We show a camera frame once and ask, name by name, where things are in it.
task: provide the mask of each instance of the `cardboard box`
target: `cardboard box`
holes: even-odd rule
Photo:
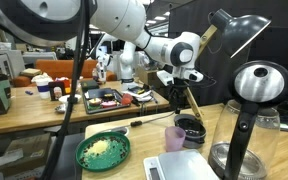
[[[42,74],[42,71],[39,69],[27,68],[21,72],[22,76],[34,77]]]
[[[15,161],[0,165],[0,172],[3,173],[4,177],[7,177],[44,166],[47,162],[50,144],[51,136],[49,133],[13,140],[6,149],[4,157],[19,150],[23,152],[23,156]]]
[[[158,70],[148,70],[139,67],[137,68],[137,74],[139,77],[139,80],[142,81],[144,84],[147,84],[149,86],[154,86],[156,89],[164,86],[162,81],[157,77]]]

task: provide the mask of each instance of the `glass container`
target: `glass container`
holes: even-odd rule
[[[217,123],[208,158],[215,173],[223,178],[227,154],[241,105],[230,100]],[[238,179],[265,179],[274,157],[280,132],[279,113],[275,108],[260,108]]]

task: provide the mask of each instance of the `box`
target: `box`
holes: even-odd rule
[[[42,74],[41,70],[33,69],[33,68],[27,68],[21,72],[22,76],[27,76],[27,77],[34,77],[40,74]]]
[[[137,74],[139,77],[139,80],[142,81],[144,84],[147,84],[149,86],[154,86],[156,89],[164,86],[162,81],[157,77],[157,71],[158,70],[148,70],[138,67],[137,68]]]
[[[3,173],[4,177],[8,177],[44,166],[47,162],[50,144],[51,136],[49,133],[13,140],[6,149],[4,156],[9,152],[22,150],[23,157],[0,165],[0,172]]]
[[[99,89],[100,86],[97,84],[95,80],[80,80],[82,91],[87,92],[90,89]]]

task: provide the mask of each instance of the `black cable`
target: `black cable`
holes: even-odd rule
[[[76,40],[76,53],[74,55],[74,64],[73,64],[73,74],[72,74],[72,82],[71,82],[71,93],[68,99],[68,107],[66,109],[66,113],[64,116],[64,120],[62,122],[61,128],[58,133],[58,137],[54,142],[54,147],[50,153],[50,157],[46,163],[45,169],[43,171],[42,176],[39,179],[49,180],[52,177],[54,169],[57,165],[58,158],[61,154],[61,149],[63,146],[63,142],[65,139],[65,135],[67,134],[67,127],[70,122],[71,114],[73,111],[73,104],[77,101],[75,99],[75,92],[77,87],[77,80],[80,77],[81,70],[83,68],[85,54],[87,49],[89,36],[89,17],[90,17],[90,9],[89,9],[89,1],[81,1],[81,27],[79,28],[77,40]],[[82,49],[82,54],[80,54],[80,45],[81,39],[84,32],[84,44]]]
[[[169,115],[162,116],[162,117],[155,118],[155,119],[151,119],[151,120],[147,120],[147,121],[133,121],[133,122],[130,123],[130,125],[127,125],[127,126],[131,126],[131,127],[141,126],[143,124],[146,124],[146,123],[149,123],[149,122],[152,122],[152,121],[156,121],[156,120],[159,120],[159,119],[167,118],[169,116],[172,116],[174,113],[175,113],[175,111],[172,111],[172,113],[169,114]]]
[[[170,87],[174,87],[174,88],[187,88],[187,87],[194,87],[194,88],[199,88],[199,89],[203,89],[203,88],[208,88],[211,87],[213,85],[215,85],[217,83],[217,81],[215,79],[213,79],[213,77],[210,77],[206,74],[204,74],[203,72],[199,71],[201,74],[203,74],[203,76],[211,81],[211,83],[195,83],[195,84],[188,84],[186,81],[184,81],[184,83],[186,85],[176,85],[176,84],[172,84],[170,85]]]

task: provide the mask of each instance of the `digital scale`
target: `digital scale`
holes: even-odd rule
[[[219,180],[196,149],[162,153],[143,163],[147,180]]]

